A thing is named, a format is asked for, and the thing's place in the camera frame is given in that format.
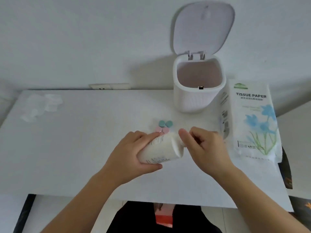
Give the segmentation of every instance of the crumpled tissue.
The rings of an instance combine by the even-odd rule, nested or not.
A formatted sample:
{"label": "crumpled tissue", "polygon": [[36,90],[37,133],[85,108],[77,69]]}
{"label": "crumpled tissue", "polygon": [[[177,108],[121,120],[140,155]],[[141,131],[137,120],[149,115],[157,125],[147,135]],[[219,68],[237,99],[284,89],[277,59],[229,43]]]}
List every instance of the crumpled tissue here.
{"label": "crumpled tissue", "polygon": [[23,108],[24,114],[21,119],[26,122],[35,122],[39,116],[42,116],[45,111],[56,112],[60,104],[63,103],[62,97],[55,94],[31,94]]}

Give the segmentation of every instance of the forearm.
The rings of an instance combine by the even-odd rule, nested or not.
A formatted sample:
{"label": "forearm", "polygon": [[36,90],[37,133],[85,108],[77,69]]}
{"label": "forearm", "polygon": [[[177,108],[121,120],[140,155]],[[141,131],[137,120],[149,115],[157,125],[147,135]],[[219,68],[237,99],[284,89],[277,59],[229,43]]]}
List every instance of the forearm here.
{"label": "forearm", "polygon": [[252,233],[309,233],[238,168],[216,181],[231,196]]}
{"label": "forearm", "polygon": [[108,177],[95,174],[42,233],[91,232],[103,205],[115,188]]}

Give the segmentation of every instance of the wall outlet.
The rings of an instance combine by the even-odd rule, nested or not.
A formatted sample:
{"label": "wall outlet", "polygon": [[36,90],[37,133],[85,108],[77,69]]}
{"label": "wall outlet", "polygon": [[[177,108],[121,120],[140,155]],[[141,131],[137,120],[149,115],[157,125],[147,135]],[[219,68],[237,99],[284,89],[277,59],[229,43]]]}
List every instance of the wall outlet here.
{"label": "wall outlet", "polygon": [[90,84],[90,88],[94,90],[130,90],[129,83],[98,83]]}

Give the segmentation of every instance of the lid hinge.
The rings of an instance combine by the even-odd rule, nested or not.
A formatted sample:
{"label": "lid hinge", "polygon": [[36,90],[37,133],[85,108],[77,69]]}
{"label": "lid hinge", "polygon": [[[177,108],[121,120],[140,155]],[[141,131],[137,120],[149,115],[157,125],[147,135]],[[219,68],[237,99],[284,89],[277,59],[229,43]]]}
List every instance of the lid hinge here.
{"label": "lid hinge", "polygon": [[188,51],[188,60],[205,60],[205,51],[199,51],[198,53],[191,53]]}

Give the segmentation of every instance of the mini desktop trash can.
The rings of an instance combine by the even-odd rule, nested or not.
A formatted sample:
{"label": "mini desktop trash can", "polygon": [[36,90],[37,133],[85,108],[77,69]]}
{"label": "mini desktop trash can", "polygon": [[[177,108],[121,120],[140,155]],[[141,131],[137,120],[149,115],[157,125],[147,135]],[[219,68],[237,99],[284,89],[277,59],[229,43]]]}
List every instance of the mini desktop trash can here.
{"label": "mini desktop trash can", "polygon": [[186,6],[175,23],[173,47],[174,105],[180,112],[204,109],[225,86],[220,59],[213,54],[224,44],[234,21],[231,5],[203,1]]}

